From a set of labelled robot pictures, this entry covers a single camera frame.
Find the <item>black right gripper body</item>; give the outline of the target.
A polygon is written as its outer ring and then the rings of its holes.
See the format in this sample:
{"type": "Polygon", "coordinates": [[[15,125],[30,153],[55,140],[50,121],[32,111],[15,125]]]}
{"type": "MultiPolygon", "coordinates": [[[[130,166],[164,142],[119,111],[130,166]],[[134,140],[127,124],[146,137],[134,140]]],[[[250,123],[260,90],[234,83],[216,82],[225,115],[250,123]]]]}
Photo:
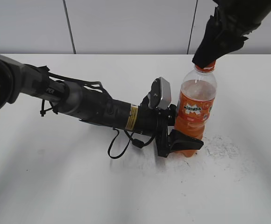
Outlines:
{"type": "Polygon", "coordinates": [[[271,12],[271,0],[215,0],[209,31],[214,35],[227,32],[247,35],[256,30],[271,12]]]}

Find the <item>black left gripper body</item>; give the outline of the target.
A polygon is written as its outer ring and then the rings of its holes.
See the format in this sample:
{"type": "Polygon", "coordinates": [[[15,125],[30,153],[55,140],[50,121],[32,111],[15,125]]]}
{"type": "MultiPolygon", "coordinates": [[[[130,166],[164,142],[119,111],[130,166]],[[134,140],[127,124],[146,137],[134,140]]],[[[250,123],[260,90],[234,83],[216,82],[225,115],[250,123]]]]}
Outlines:
{"type": "Polygon", "coordinates": [[[157,133],[155,137],[157,155],[167,157],[171,152],[172,140],[168,132],[168,127],[175,125],[176,108],[170,104],[165,110],[159,109],[157,112],[157,133]]]}

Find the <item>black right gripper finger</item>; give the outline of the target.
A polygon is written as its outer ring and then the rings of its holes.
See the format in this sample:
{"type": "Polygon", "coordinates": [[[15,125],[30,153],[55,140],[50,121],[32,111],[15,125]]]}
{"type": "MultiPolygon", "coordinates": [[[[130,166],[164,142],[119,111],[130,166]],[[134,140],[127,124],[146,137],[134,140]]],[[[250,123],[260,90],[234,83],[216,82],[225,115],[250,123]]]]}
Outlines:
{"type": "Polygon", "coordinates": [[[217,21],[215,16],[211,15],[207,22],[202,42],[192,59],[195,65],[205,68],[223,56],[224,50],[221,47],[221,34],[222,28],[220,22],[217,21]]]}
{"type": "Polygon", "coordinates": [[[246,40],[248,40],[246,36],[236,36],[232,33],[220,34],[215,39],[214,60],[241,49],[246,40]]]}

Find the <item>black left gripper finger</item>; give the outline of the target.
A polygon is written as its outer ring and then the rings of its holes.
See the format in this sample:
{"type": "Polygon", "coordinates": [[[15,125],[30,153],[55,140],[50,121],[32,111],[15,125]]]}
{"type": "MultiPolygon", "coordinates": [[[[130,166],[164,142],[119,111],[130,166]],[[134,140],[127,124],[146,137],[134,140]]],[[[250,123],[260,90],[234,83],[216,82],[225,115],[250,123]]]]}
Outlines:
{"type": "Polygon", "coordinates": [[[204,142],[181,133],[178,130],[171,130],[169,134],[169,152],[179,152],[183,150],[200,150],[204,142]]]}

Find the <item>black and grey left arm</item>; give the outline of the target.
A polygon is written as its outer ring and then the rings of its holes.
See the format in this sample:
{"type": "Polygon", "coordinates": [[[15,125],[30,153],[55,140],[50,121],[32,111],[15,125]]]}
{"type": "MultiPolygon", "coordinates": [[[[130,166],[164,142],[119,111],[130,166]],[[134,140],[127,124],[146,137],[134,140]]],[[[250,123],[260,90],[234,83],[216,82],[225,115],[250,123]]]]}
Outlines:
{"type": "Polygon", "coordinates": [[[150,137],[156,143],[157,154],[167,157],[183,150],[199,150],[203,141],[173,129],[176,106],[171,103],[170,84],[164,78],[155,79],[151,90],[140,105],[113,99],[101,82],[63,77],[46,66],[36,67],[0,55],[0,109],[16,101],[24,93],[49,102],[55,114],[66,114],[80,121],[123,130],[129,143],[143,148],[146,143],[133,134],[150,137]]]}

